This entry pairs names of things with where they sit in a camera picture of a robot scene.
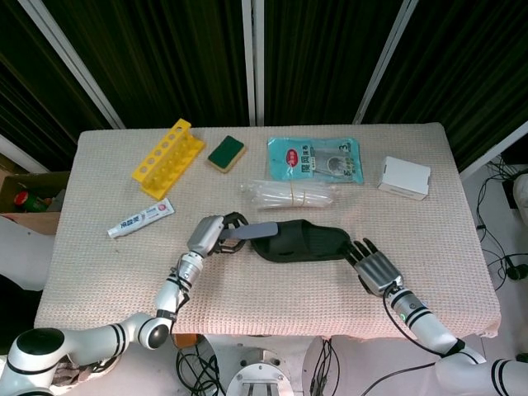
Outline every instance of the cardboard box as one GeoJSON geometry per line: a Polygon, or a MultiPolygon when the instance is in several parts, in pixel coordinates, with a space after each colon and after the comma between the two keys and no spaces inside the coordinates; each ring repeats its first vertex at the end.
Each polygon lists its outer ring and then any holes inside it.
{"type": "Polygon", "coordinates": [[[386,157],[382,169],[378,184],[380,190],[414,200],[423,200],[429,193],[429,167],[386,157]]]}
{"type": "Polygon", "coordinates": [[[11,175],[22,173],[27,173],[27,170],[16,165],[8,157],[0,154],[0,188],[2,188],[3,179],[11,175]]]}
{"type": "Polygon", "coordinates": [[[13,202],[15,196],[28,190],[40,198],[55,197],[68,185],[69,172],[28,173],[7,176],[0,189],[0,215],[37,233],[55,235],[60,212],[25,213],[13,202]]]}

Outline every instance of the green sponge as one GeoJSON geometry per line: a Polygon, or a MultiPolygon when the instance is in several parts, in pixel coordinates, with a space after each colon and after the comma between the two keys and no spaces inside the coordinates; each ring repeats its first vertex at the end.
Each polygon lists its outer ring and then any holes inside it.
{"type": "Polygon", "coordinates": [[[244,143],[239,142],[234,137],[228,135],[222,140],[222,143],[214,149],[213,153],[207,157],[207,160],[213,167],[222,173],[227,173],[245,152],[246,146],[244,146],[244,143]]]}

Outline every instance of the clear plastic straw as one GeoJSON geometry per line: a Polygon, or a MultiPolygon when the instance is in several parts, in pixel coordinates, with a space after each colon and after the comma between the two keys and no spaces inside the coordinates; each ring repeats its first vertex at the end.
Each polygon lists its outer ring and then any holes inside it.
{"type": "Polygon", "coordinates": [[[307,207],[324,208],[336,199],[337,188],[314,181],[252,180],[242,185],[258,209],[307,207]]]}

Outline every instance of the plastic bag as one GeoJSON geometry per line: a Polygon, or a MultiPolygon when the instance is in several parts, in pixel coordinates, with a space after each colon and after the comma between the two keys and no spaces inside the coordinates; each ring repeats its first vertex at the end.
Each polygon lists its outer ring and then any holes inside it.
{"type": "Polygon", "coordinates": [[[315,181],[252,180],[242,185],[242,191],[259,209],[323,208],[332,204],[337,196],[335,186],[315,181]]]}
{"type": "Polygon", "coordinates": [[[359,144],[353,138],[270,138],[267,147],[274,180],[363,184],[359,144]]]}

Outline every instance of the black curtain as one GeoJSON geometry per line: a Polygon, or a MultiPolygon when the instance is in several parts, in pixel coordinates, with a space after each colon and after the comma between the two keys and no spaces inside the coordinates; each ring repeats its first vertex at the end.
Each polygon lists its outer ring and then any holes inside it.
{"type": "Polygon", "coordinates": [[[17,1],[0,2],[0,134],[50,170],[84,130],[110,128],[17,1]]]}
{"type": "Polygon", "coordinates": [[[364,123],[441,122],[459,170],[528,120],[528,3],[421,1],[364,123]]]}
{"type": "Polygon", "coordinates": [[[266,125],[350,124],[400,6],[266,0],[266,125]]]}
{"type": "Polygon", "coordinates": [[[240,0],[45,0],[127,128],[248,125],[240,0]]]}

